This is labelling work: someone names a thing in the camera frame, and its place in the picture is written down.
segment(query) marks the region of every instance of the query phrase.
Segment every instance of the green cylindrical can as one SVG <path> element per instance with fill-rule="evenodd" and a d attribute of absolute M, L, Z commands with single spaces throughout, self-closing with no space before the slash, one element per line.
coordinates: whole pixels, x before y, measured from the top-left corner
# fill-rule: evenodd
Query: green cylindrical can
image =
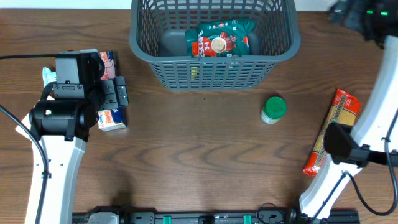
<path fill-rule="evenodd" d="M 261 110 L 261 119 L 267 124 L 275 124 L 287 111 L 286 101 L 281 97 L 274 96 L 267 100 Z"/>

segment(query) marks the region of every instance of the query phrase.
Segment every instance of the snack bag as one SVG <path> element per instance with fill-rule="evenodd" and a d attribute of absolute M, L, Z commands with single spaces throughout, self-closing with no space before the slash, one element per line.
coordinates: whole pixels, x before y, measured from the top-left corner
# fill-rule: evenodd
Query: snack bag
<path fill-rule="evenodd" d="M 335 98 L 330 106 L 328 116 L 323 123 L 321 133 L 313 147 L 311 156 L 305 166 L 303 173 L 306 175 L 316 176 L 322 166 L 323 158 L 326 154 L 323 148 L 323 138 L 325 137 L 326 129 L 332 121 L 339 124 L 354 125 L 358 115 L 361 103 L 347 92 L 337 89 Z"/>
<path fill-rule="evenodd" d="M 105 64 L 104 75 L 101 77 L 101 80 L 114 79 L 116 76 L 116 65 L 113 57 L 113 52 L 101 52 L 101 59 Z"/>
<path fill-rule="evenodd" d="M 247 34 L 254 28 L 250 19 L 234 19 L 199 24 L 185 32 L 188 54 L 196 57 L 250 55 Z"/>

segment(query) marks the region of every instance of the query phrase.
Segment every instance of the green lid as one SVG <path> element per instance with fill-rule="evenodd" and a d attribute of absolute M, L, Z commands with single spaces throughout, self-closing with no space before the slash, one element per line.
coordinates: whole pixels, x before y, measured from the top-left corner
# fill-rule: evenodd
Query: green lid
<path fill-rule="evenodd" d="M 269 98 L 264 106 L 265 114 L 271 119 L 279 119 L 283 117 L 286 111 L 287 105 L 285 100 L 277 96 Z"/>

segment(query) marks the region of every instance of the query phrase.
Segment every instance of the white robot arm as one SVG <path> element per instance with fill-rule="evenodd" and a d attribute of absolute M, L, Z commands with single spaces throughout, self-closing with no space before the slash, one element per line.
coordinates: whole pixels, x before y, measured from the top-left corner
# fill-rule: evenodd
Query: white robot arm
<path fill-rule="evenodd" d="M 129 104 L 123 77 L 101 80 L 104 63 L 96 49 L 60 52 L 54 57 L 57 81 L 44 88 L 24 123 L 34 142 L 25 224 L 72 222 L 77 173 L 89 129 L 98 121 L 97 112 Z M 48 100 L 52 89 L 55 99 Z"/>
<path fill-rule="evenodd" d="M 384 151 L 385 139 L 383 138 L 386 137 L 398 109 L 398 37 L 387 37 L 384 46 L 384 59 L 373 92 L 366 109 L 350 133 L 353 141 L 359 146 L 367 145 L 370 151 L 377 152 Z M 392 129 L 389 146 L 390 152 L 398 149 L 398 125 Z M 362 167 L 355 163 L 337 164 L 332 155 L 328 154 L 311 186 L 300 197 L 301 212 L 309 218 L 328 218 L 334 202 L 349 182 L 348 176 L 340 180 L 342 173 L 349 172 L 354 176 L 361 170 Z M 323 206 L 339 180 L 340 184 Z"/>

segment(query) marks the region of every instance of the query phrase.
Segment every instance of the green connector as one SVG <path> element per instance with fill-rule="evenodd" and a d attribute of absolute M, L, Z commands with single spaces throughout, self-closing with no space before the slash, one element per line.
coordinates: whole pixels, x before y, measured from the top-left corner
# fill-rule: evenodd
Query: green connector
<path fill-rule="evenodd" d="M 164 216 L 163 217 L 163 224 L 172 224 L 172 217 L 171 216 Z"/>
<path fill-rule="evenodd" d="M 251 215 L 243 216 L 243 224 L 251 224 Z"/>

